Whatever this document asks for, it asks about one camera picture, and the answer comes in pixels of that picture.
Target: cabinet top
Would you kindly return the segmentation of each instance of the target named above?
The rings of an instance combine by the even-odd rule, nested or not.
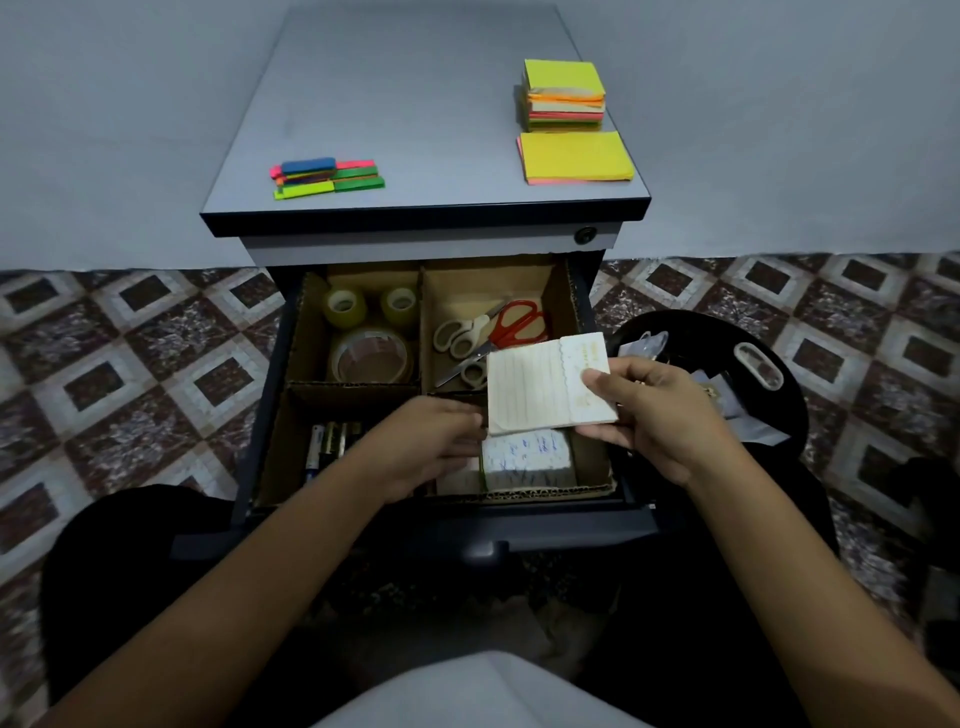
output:
[[[528,58],[580,58],[555,8],[294,8],[202,216],[218,237],[641,219],[638,173],[523,179]],[[386,187],[274,200],[271,167],[318,157],[373,159]]]

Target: white shirt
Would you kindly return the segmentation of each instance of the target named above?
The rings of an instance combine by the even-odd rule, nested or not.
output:
[[[481,652],[405,672],[314,728],[650,728],[541,667]]]

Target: notepad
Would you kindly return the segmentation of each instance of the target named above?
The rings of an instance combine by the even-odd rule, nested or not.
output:
[[[490,435],[616,422],[616,408],[580,380],[584,369],[610,371],[602,333],[491,352],[487,357]]]
[[[527,83],[535,94],[599,98],[605,95],[600,74],[589,61],[524,61]]]
[[[575,488],[573,453],[568,436],[557,429],[537,429],[488,437],[481,460],[488,491]]]
[[[522,133],[526,179],[632,180],[634,164],[619,132]]]

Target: scissors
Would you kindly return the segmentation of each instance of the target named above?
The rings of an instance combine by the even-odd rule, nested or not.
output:
[[[450,352],[454,359],[467,358],[467,355],[476,349],[483,327],[509,302],[510,299],[505,299],[475,319],[444,321],[433,332],[433,348],[438,352]]]
[[[517,306],[524,306],[528,310],[512,323],[504,325],[503,320],[507,311]],[[473,389],[480,389],[487,383],[487,362],[484,361],[487,354],[497,349],[509,349],[510,347],[518,347],[524,344],[537,344],[540,341],[547,340],[546,330],[534,336],[518,336],[518,334],[533,324],[537,319],[543,318],[543,312],[540,311],[536,302],[526,300],[505,302],[499,308],[499,316],[497,316],[496,323],[493,325],[490,338],[474,349],[463,361],[453,367],[453,369],[444,372],[444,374],[437,379],[435,383],[436,387],[444,386],[455,376],[459,375],[467,385]]]

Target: white notepad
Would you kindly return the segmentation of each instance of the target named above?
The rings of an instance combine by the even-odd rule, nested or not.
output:
[[[490,434],[616,422],[616,408],[580,380],[584,369],[610,371],[602,333],[492,352],[487,357]]]

